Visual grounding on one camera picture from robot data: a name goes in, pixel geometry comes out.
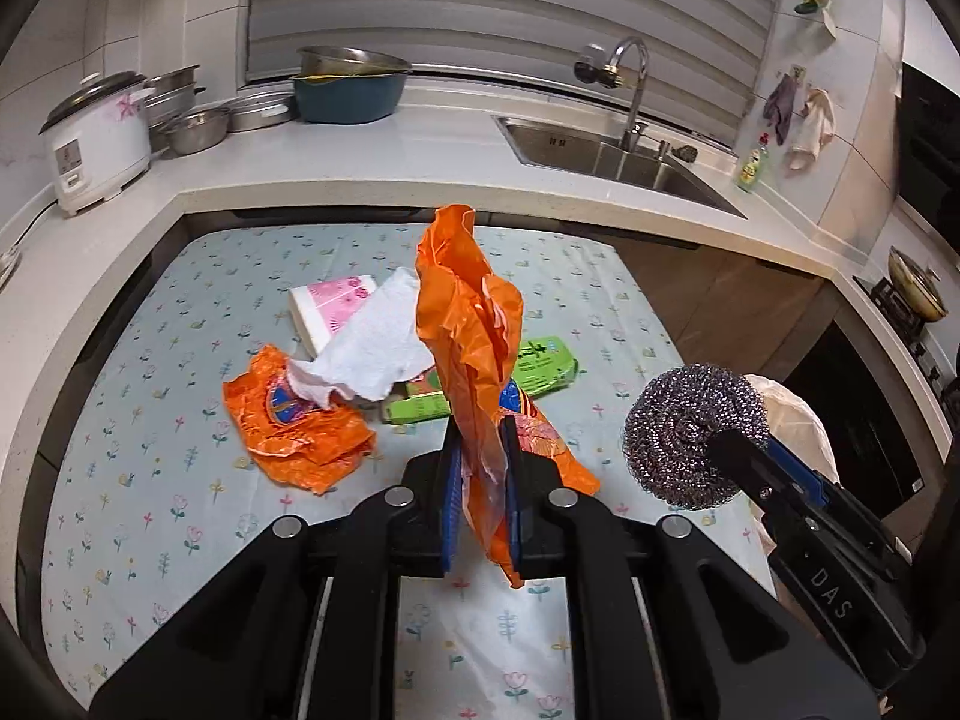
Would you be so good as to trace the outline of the stacked steel pots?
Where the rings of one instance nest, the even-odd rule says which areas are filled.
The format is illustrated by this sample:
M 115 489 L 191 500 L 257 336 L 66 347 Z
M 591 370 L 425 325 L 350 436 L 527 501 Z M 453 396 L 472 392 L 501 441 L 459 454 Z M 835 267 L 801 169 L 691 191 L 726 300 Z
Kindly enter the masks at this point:
M 158 128 L 192 109 L 197 96 L 196 65 L 168 71 L 146 78 L 145 86 L 151 94 L 143 101 L 149 128 Z

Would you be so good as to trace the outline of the white hanging cloth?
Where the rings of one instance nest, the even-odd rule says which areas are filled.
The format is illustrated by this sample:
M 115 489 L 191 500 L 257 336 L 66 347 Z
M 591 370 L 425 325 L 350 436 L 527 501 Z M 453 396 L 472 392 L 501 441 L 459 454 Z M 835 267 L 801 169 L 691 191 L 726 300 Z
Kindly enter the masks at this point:
M 822 88 L 807 89 L 800 118 L 799 130 L 786 153 L 786 169 L 791 174 L 812 169 L 835 136 L 835 106 L 830 94 Z

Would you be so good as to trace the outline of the steel plates stack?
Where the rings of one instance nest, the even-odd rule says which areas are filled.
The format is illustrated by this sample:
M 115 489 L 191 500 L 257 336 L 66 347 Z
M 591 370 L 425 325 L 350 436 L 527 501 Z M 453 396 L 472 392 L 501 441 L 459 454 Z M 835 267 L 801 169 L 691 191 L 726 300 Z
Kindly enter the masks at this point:
M 267 89 L 240 94 L 226 105 L 229 132 L 254 132 L 292 121 L 298 115 L 291 89 Z

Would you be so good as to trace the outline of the frying pan with lid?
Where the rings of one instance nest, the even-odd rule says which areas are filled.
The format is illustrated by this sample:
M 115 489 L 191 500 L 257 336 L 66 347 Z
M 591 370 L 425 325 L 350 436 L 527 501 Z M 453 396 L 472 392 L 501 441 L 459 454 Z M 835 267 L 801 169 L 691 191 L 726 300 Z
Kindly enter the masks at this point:
M 939 322 L 949 313 L 937 289 L 939 277 L 929 268 L 921 268 L 905 252 L 890 247 L 887 257 L 889 277 L 900 298 L 924 322 Z

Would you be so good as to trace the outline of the white-lined trash bin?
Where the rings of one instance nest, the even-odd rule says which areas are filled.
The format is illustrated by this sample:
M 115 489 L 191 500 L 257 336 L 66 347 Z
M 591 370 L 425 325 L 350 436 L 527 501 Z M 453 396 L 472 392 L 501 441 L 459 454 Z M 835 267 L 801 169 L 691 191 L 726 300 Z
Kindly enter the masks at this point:
M 768 429 L 779 444 L 791 450 L 805 465 L 838 483 L 835 456 L 823 422 L 814 410 L 791 390 L 758 374 L 745 374 L 765 408 Z

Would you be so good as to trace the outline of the white rice cooker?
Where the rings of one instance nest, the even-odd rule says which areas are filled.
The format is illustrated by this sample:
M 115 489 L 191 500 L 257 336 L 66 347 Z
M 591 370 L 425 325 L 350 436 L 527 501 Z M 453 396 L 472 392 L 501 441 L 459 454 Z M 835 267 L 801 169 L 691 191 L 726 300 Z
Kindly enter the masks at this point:
M 114 199 L 149 168 L 143 103 L 153 91 L 136 71 L 91 73 L 47 114 L 39 137 L 65 215 Z

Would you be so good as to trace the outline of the blue basin with steel bowl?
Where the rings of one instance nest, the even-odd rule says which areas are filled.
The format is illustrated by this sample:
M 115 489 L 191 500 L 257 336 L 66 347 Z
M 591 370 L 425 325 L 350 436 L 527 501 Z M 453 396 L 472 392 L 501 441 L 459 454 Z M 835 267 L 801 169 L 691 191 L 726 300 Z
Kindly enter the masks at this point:
M 308 124 L 358 125 L 394 114 L 412 66 L 374 50 L 340 46 L 298 49 L 293 76 L 299 117 Z

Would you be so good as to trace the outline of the chrome kitchen faucet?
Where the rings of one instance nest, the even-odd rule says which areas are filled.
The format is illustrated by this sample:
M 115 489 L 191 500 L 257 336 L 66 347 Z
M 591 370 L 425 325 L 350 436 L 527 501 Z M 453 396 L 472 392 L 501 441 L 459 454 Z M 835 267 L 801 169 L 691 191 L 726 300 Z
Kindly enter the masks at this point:
M 610 52 L 605 52 L 597 44 L 587 44 L 574 60 L 574 76 L 585 85 L 599 85 L 608 89 L 617 89 L 626 85 L 625 57 L 631 49 L 638 52 L 638 70 L 633 83 L 630 109 L 626 114 L 625 130 L 620 138 L 623 151 L 635 151 L 646 124 L 640 119 L 640 107 L 646 88 L 649 71 L 649 49 L 639 34 L 628 34 Z

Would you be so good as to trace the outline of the pink paper cup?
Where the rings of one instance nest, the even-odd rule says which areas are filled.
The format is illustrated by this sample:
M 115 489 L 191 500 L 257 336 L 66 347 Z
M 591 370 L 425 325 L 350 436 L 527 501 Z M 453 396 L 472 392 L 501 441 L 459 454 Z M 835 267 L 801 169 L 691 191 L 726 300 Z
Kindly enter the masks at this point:
M 370 275 L 352 275 L 288 291 L 291 319 L 311 358 L 319 355 L 376 289 Z

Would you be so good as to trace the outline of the steel bowl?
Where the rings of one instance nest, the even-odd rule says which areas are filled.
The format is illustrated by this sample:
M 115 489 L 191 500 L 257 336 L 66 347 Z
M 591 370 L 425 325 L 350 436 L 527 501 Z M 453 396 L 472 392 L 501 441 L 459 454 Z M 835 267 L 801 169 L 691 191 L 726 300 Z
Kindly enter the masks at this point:
M 189 110 L 164 127 L 167 148 L 176 156 L 189 156 L 219 145 L 228 137 L 229 110 L 223 106 Z

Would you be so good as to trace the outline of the purple hanging cloth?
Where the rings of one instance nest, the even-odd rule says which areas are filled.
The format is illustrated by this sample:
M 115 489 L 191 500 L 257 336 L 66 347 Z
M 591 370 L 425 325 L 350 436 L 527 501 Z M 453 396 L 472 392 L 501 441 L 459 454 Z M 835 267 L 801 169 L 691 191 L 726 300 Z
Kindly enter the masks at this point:
M 766 98 L 763 119 L 775 134 L 776 143 L 782 145 L 788 140 L 789 128 L 793 123 L 794 99 L 799 82 L 792 73 L 784 73 L 776 88 Z

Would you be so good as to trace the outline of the window roller blind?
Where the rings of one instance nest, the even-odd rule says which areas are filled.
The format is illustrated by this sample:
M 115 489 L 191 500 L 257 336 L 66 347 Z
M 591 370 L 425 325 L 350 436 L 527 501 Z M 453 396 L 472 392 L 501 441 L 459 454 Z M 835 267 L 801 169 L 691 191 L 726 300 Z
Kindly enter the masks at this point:
M 245 70 L 278 76 L 303 47 L 348 46 L 623 106 L 630 86 L 581 85 L 573 65 L 586 47 L 638 34 L 649 50 L 643 114 L 729 145 L 775 11 L 776 0 L 251 0 Z

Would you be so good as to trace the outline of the orange plastic bag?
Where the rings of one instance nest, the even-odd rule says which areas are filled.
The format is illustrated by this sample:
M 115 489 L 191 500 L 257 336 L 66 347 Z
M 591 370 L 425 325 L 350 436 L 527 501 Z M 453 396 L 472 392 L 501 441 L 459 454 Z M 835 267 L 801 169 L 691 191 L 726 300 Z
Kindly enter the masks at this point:
M 516 418 L 524 450 L 555 461 L 563 483 L 591 496 L 601 482 L 568 449 L 550 421 L 534 406 L 530 415 L 500 406 L 502 383 L 483 392 L 466 384 L 466 367 L 478 374 L 508 377 L 523 331 L 523 296 L 491 270 L 473 237 L 475 211 L 448 205 L 434 213 L 416 248 L 420 293 L 416 333 L 428 346 L 439 372 L 464 450 L 462 512 L 488 559 L 500 567 L 514 590 L 524 580 L 512 568 L 506 527 L 506 452 L 498 427 Z

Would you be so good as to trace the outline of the steel wool scrubber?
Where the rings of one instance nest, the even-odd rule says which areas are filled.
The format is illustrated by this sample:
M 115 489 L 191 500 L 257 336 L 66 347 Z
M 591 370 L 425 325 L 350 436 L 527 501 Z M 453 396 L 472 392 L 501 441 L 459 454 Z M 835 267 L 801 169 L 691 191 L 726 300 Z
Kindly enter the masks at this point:
M 726 504 L 739 488 L 708 457 L 715 434 L 737 431 L 765 449 L 765 406 L 748 380 L 714 364 L 675 367 L 652 379 L 626 415 L 623 455 L 647 493 L 701 511 Z

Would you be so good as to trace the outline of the white paper towel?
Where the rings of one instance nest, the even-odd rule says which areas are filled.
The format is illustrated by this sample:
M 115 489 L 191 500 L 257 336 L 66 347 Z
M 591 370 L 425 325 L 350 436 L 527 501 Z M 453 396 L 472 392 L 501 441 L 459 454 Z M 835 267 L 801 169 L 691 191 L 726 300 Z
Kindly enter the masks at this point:
M 330 410 L 334 397 L 381 401 L 396 383 L 427 372 L 434 359 L 416 333 L 418 293 L 418 277 L 399 266 L 358 300 L 355 312 L 312 361 L 288 361 L 293 392 Z

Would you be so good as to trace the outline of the green tea packet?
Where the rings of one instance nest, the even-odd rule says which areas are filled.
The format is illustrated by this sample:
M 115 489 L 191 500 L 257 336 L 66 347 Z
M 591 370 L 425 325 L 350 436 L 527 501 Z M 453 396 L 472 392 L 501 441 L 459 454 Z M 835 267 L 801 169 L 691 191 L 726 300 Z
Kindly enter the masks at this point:
M 558 337 L 529 338 L 519 343 L 508 377 L 496 377 L 498 367 L 487 376 L 467 366 L 466 384 L 472 392 L 477 388 L 486 392 L 492 383 L 502 383 L 501 408 L 530 415 L 534 398 L 568 387 L 578 372 L 578 360 Z M 452 408 L 439 372 L 432 367 L 390 394 L 379 414 L 387 424 L 413 424 L 451 416 Z

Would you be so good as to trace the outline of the green dish soap bottle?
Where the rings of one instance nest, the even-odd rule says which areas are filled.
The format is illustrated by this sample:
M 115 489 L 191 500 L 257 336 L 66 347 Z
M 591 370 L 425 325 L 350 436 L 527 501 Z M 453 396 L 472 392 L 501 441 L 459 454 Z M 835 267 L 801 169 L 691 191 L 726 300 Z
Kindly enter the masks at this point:
M 747 158 L 740 165 L 739 174 L 737 174 L 737 187 L 743 192 L 752 192 L 758 179 L 765 169 L 768 161 L 768 143 L 770 143 L 770 133 L 761 132 L 758 135 L 757 143 L 750 149 Z

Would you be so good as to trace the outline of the gas stove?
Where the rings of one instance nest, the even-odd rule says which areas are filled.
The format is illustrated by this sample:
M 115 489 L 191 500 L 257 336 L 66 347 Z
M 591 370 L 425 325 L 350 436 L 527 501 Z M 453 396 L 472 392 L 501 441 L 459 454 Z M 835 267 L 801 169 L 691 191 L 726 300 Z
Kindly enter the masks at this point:
M 854 282 L 871 298 L 880 314 L 895 330 L 896 336 L 905 343 L 908 353 L 921 367 L 924 379 L 928 381 L 934 395 L 943 400 L 957 392 L 957 387 L 952 383 L 953 376 L 946 376 L 940 371 L 934 362 L 934 356 L 931 355 L 931 347 L 923 340 L 926 321 L 911 309 L 889 278 L 882 277 L 871 283 L 866 278 L 854 277 Z

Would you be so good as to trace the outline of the stainless steel sink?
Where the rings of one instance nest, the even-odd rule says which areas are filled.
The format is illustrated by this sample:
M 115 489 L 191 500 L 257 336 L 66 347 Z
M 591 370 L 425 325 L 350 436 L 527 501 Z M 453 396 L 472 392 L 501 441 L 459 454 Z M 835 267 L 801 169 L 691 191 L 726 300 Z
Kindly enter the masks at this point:
M 742 211 L 672 154 L 662 142 L 656 149 L 625 151 L 599 133 L 496 115 L 494 123 L 505 135 L 512 153 L 528 166 L 548 167 L 578 176 L 631 187 L 647 188 L 674 199 L 709 206 L 727 215 L 745 218 Z

